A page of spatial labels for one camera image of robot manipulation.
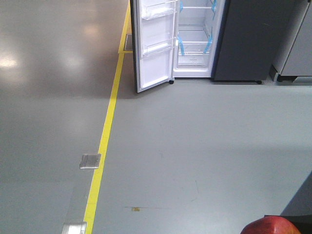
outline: gray floor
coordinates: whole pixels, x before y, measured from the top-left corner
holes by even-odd
[[[78,165],[98,151],[126,6],[0,1],[0,233],[82,221],[93,172]],[[311,214],[311,87],[177,80],[138,95],[131,56],[95,234],[236,234]]]
[[[237,234],[312,213],[311,87],[180,79],[135,94],[133,80],[127,55],[94,234]]]
[[[83,221],[126,0],[0,1],[0,233]]]

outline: red object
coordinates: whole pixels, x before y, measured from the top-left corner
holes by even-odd
[[[266,216],[248,224],[240,234],[301,234],[287,219],[280,216]]]

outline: yellow floor line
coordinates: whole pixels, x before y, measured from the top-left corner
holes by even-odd
[[[130,6],[128,4],[124,26],[122,29],[121,40],[119,44],[119,51],[118,51],[119,56],[118,56],[118,63],[117,63],[117,68],[115,72],[114,83],[112,87],[112,92],[111,92],[111,96],[110,96],[110,100],[108,104],[102,137],[101,137],[100,146],[98,150],[98,152],[102,154],[102,157],[99,163],[99,168],[94,170],[93,179],[92,179],[91,188],[90,188],[89,197],[88,197],[88,202],[86,206],[86,211],[84,214],[84,221],[87,222],[87,228],[85,232],[86,234],[92,234],[93,224],[94,224],[94,220],[96,216],[98,194],[99,194],[102,176],[104,172],[106,152],[107,152],[108,141],[109,141],[113,119],[114,119],[114,112],[115,112],[115,107],[116,107],[119,82],[120,82],[122,66],[123,66],[123,60],[124,60],[124,54],[125,54],[123,52],[123,45],[126,40],[126,31],[127,31],[127,26],[129,23],[129,18],[130,18]]]

